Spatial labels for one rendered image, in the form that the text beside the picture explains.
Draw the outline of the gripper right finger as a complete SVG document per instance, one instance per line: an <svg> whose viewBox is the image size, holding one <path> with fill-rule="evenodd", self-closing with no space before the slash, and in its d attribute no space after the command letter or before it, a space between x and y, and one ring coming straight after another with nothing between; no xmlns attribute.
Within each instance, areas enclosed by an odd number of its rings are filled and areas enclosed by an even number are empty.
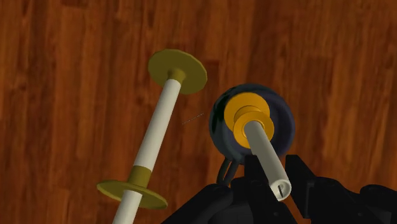
<svg viewBox="0 0 397 224"><path fill-rule="evenodd" d="M311 224L397 224L397 191L366 185L359 193L332 178L316 176L298 155L287 155L291 196Z"/></svg>

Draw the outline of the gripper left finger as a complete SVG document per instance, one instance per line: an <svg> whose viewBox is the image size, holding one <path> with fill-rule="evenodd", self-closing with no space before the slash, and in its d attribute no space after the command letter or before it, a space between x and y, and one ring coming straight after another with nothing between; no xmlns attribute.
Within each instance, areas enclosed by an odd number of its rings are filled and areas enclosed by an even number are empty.
<svg viewBox="0 0 397 224"><path fill-rule="evenodd" d="M245 157L244 177L232 187L210 184L161 224L298 224L279 202L255 155Z"/></svg>

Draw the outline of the dark round holder with candle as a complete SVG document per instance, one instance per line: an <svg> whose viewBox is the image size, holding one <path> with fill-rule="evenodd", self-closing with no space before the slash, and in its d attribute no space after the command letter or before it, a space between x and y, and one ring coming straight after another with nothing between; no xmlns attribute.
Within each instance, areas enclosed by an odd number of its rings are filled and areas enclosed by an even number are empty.
<svg viewBox="0 0 397 224"><path fill-rule="evenodd" d="M246 155L257 156L278 201L290 195L291 182L279 157L293 142L295 120L280 95L253 83L230 88L212 107L209 132L227 160L244 164Z"/></svg>

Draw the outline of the olive candlestick with white candle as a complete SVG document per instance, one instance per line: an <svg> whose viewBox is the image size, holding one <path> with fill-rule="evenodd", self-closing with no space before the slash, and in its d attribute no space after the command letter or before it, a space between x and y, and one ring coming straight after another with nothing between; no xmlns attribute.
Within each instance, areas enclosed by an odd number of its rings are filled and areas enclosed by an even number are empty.
<svg viewBox="0 0 397 224"><path fill-rule="evenodd" d="M154 53L148 61L148 72L157 84L163 86L163 90L128 180L104 180L97 184L101 193L120 201L112 224L133 224L140 207L165 209L168 206L161 195L148 189L148 183L178 95L194 94L207 82L203 64L189 53L177 49Z"/></svg>

